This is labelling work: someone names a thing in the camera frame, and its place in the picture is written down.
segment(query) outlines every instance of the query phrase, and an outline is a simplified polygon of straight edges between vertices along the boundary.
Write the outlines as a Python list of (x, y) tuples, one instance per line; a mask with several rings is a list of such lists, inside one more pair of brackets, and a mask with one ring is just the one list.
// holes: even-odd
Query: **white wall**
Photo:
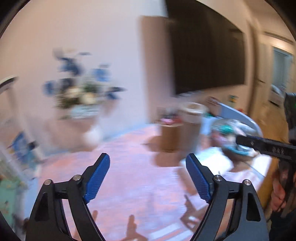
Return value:
[[(260, 43), (265, 45), (265, 51), (264, 51), (264, 58), (261, 58), (261, 61), (263, 61), (263, 69), (264, 69), (264, 76), (262, 77), (263, 81), (266, 83), (266, 87), (264, 88), (263, 93), (263, 102), (266, 103), (268, 101), (269, 92), (271, 88), (271, 84), (273, 81), (273, 62), (274, 62), (274, 47), (282, 49), (286, 52), (289, 52), (290, 54), (295, 54), (295, 47), (285, 41), (272, 38), (270, 36), (261, 35), (260, 36)], [(295, 88), (295, 78), (291, 79), (290, 83), (287, 86), (287, 91), (292, 92)]]
[(290, 30), (278, 14), (254, 13), (254, 15), (264, 31), (294, 40)]
[[(229, 94), (239, 96), (237, 107), (246, 110), (252, 77), (252, 52), (247, 20), (252, 15), (242, 0), (202, 0), (228, 18), (245, 33), (246, 85), (205, 91), (225, 101)], [(13, 19), (0, 39), (0, 79), (18, 75), (15, 85), (19, 109), (27, 131), (41, 144), (45, 153), (58, 151), (46, 127), (57, 123), (54, 98), (43, 95), (42, 85), (47, 80), (63, 78), (60, 65), (52, 56), (55, 47), (69, 47), (88, 51), (83, 64), (88, 69), (100, 63), (111, 63), (117, 85), (128, 91), (111, 111), (100, 118), (104, 136), (109, 137), (141, 126), (155, 117), (158, 106), (176, 103), (172, 98), (171, 68), (162, 26), (154, 21), (145, 22), (147, 16), (166, 16), (162, 0), (31, 0)], [(143, 27), (149, 35), (144, 35)], [(151, 90), (147, 83), (147, 56), (143, 37), (152, 39), (151, 59), (155, 60), (155, 101), (148, 104)], [(166, 52), (161, 56), (155, 51)], [(75, 128), (65, 126), (64, 136), (71, 139)]]
[(121, 100), (108, 115), (102, 114), (105, 137), (146, 122), (136, 9), (136, 4), (124, 0), (31, 0), (8, 26), (0, 39), (0, 79), (19, 76), (15, 85), (19, 109), (45, 152), (57, 148), (45, 131), (57, 110), (54, 98), (43, 95), (42, 85), (65, 76), (57, 72), (55, 47), (91, 52), (83, 61), (88, 69), (111, 63), (117, 85), (128, 90), (119, 94)]

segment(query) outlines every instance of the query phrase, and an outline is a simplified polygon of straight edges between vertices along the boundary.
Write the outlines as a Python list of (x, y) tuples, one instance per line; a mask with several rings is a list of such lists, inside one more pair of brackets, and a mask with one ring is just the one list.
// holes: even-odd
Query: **wall-mounted tv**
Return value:
[(166, 0), (176, 94), (245, 82), (244, 36), (197, 0)]

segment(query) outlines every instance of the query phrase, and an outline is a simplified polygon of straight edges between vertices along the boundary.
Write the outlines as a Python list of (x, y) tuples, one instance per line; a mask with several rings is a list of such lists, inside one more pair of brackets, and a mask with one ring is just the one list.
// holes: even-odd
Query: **pivot bolt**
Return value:
[(252, 183), (251, 183), (251, 181), (250, 180), (244, 180), (244, 184), (246, 184), (247, 186), (250, 186)]
[(216, 175), (216, 176), (214, 176), (214, 179), (215, 179), (217, 182), (222, 181), (222, 177), (221, 177), (220, 175)]
[(79, 181), (81, 179), (81, 175), (77, 174), (73, 177), (74, 181)]
[(44, 185), (47, 186), (47, 185), (51, 184), (51, 182), (52, 182), (52, 181), (51, 181), (50, 179), (47, 179), (47, 180), (44, 182)]

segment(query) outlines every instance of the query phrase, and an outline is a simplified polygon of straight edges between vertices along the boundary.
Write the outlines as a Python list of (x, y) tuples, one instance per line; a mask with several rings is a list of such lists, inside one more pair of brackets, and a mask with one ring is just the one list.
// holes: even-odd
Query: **wooden floor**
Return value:
[[(284, 114), (283, 108), (280, 108), (272, 103), (268, 103), (264, 107), (263, 112), (266, 115), (261, 120), (256, 120), (260, 126), (264, 138), (273, 139), (281, 142), (288, 142), (288, 126)], [(269, 213), (268, 202), (270, 200), (270, 194), (272, 191), (272, 178), (271, 175), (278, 167), (278, 159), (273, 158), (272, 164), (269, 168), (267, 176), (258, 191), (258, 196), (263, 208), (266, 208), (266, 212)]]

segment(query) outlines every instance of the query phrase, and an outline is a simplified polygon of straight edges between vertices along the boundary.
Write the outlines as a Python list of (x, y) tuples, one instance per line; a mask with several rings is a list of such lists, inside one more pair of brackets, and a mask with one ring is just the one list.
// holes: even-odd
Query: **ceiling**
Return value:
[(261, 14), (277, 14), (277, 12), (265, 0), (244, 0), (249, 8)]

